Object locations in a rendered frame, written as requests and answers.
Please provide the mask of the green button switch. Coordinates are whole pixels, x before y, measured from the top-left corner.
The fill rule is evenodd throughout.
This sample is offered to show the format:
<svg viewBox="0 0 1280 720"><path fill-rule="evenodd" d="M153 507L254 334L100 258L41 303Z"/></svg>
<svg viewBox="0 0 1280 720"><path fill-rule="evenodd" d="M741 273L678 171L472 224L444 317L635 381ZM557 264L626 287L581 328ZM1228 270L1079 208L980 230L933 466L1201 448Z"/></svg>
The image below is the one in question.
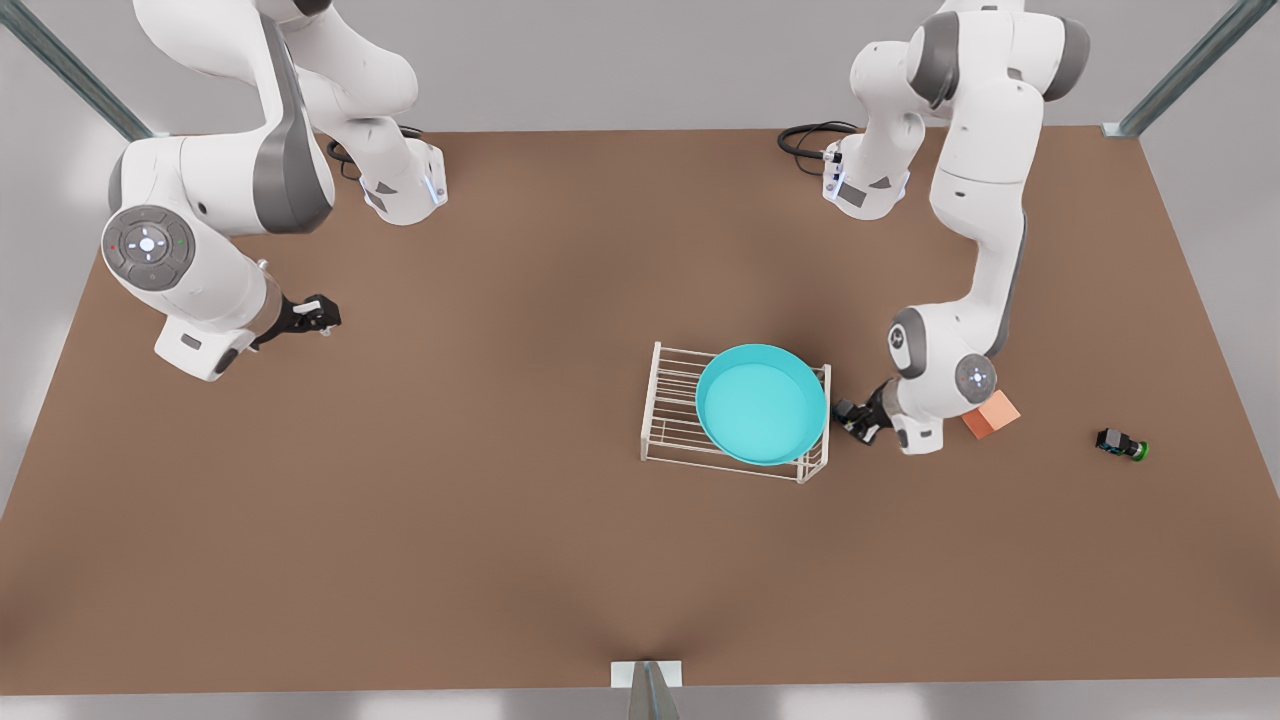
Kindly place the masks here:
<svg viewBox="0 0 1280 720"><path fill-rule="evenodd" d="M1101 430L1094 439L1094 446L1107 454L1126 456L1134 462L1142 461L1149 452L1149 445L1144 441L1133 439L1115 428Z"/></svg>

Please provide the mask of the silver frame post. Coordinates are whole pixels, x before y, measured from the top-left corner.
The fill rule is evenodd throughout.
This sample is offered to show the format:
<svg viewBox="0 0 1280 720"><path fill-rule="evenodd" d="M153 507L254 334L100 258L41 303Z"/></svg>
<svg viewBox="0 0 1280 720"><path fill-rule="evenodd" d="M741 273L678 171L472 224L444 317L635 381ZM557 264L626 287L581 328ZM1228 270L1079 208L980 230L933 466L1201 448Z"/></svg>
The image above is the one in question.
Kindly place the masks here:
<svg viewBox="0 0 1280 720"><path fill-rule="evenodd" d="M40 59L122 137L169 137L150 129L22 0L0 0L0 26Z"/></svg>
<svg viewBox="0 0 1280 720"><path fill-rule="evenodd" d="M1117 122L1100 126L1108 138L1139 138L1280 0L1234 0L1181 59Z"/></svg>
<svg viewBox="0 0 1280 720"><path fill-rule="evenodd" d="M627 720L681 720L672 688L684 685L678 660L614 661L611 688L628 689Z"/></svg>

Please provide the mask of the turquoise round plate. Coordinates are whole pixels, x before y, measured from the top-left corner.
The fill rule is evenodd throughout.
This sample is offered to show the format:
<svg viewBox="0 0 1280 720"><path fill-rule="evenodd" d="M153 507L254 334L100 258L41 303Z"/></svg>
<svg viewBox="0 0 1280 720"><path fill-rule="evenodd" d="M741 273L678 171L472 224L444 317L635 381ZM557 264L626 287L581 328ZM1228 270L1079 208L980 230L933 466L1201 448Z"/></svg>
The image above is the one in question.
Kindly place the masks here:
<svg viewBox="0 0 1280 720"><path fill-rule="evenodd" d="M716 447L756 466L800 459L828 423L817 373L773 345L740 345L714 356L698 379L695 410Z"/></svg>

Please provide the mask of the orange cube block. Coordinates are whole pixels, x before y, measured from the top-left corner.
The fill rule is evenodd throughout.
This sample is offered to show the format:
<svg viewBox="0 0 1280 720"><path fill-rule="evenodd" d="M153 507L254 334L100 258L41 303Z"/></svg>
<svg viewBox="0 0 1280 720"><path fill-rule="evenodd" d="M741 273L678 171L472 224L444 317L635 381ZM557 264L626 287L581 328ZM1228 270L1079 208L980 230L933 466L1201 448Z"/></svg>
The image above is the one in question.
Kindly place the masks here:
<svg viewBox="0 0 1280 720"><path fill-rule="evenodd" d="M996 389L979 407L963 414L961 419L974 437L983 439L1020 416L1005 392Z"/></svg>

